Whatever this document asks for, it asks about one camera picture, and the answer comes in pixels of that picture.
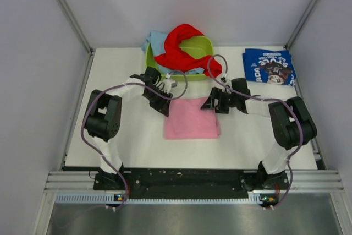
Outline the pink t shirt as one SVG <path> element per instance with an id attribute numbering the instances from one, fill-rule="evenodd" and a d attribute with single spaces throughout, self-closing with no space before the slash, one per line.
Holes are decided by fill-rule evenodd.
<path id="1" fill-rule="evenodd" d="M 164 119 L 163 137 L 167 140 L 216 139 L 221 134 L 214 110 L 202 110 L 206 98 L 178 99 L 170 103 Z"/>

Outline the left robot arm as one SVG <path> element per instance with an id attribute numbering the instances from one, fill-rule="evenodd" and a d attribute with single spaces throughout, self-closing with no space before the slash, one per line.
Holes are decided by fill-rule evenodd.
<path id="1" fill-rule="evenodd" d="M 94 141 L 90 146 L 99 153 L 100 169 L 108 173 L 105 181 L 111 188 L 119 189 L 125 181 L 124 175 L 118 172 L 123 162 L 114 140 L 120 129 L 123 103 L 142 96 L 151 108 L 168 117 L 173 97 L 171 89 L 176 86 L 175 80 L 162 80 L 155 68 L 147 67 L 144 73 L 131 75 L 122 85 L 91 93 L 81 131 L 87 132 Z"/>

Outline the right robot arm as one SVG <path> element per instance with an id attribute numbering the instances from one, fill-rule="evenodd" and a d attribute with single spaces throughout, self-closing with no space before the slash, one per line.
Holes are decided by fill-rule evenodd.
<path id="1" fill-rule="evenodd" d="M 228 114 L 230 108 L 236 108 L 244 114 L 269 118 L 275 142 L 268 155 L 259 163 L 257 183 L 268 189 L 277 181 L 291 157 L 298 150 L 316 137 L 317 128 L 301 97 L 287 100 L 261 98 L 252 96 L 244 78 L 237 78 L 227 83 L 222 78 L 222 88 L 213 87 L 200 107 L 201 110 L 214 110 L 216 113 Z"/>

